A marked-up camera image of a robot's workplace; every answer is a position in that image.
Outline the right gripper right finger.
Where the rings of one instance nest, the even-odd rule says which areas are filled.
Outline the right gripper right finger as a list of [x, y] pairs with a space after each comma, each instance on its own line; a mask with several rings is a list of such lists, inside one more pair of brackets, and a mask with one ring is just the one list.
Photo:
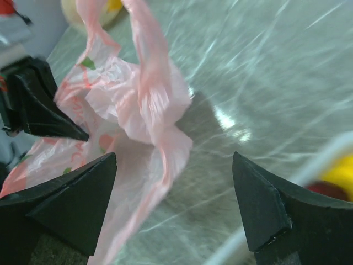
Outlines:
[[296, 185], [237, 152], [232, 172], [257, 264], [352, 264], [352, 203]]

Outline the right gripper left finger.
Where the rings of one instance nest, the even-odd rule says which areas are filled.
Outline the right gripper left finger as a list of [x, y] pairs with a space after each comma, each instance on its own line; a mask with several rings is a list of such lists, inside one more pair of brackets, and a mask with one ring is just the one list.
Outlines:
[[109, 153], [1, 198], [1, 264], [87, 264], [116, 171], [116, 155]]

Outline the pink plastic bag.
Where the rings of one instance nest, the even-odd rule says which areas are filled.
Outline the pink plastic bag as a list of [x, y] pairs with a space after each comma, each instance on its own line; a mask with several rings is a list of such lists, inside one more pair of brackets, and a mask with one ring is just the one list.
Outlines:
[[87, 264], [112, 264], [184, 169], [191, 139], [177, 128], [188, 87], [145, 1], [122, 1], [112, 23], [85, 24], [87, 44], [54, 96], [88, 141], [38, 137], [5, 178], [1, 198], [109, 153], [117, 171], [97, 247]]

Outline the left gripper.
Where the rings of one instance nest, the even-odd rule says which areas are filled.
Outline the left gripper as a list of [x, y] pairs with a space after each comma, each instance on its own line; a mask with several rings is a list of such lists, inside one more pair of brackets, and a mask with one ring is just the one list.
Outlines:
[[38, 137], [88, 141], [89, 134], [54, 102], [57, 84], [49, 64], [26, 56], [1, 69], [2, 129], [9, 135], [24, 131]]

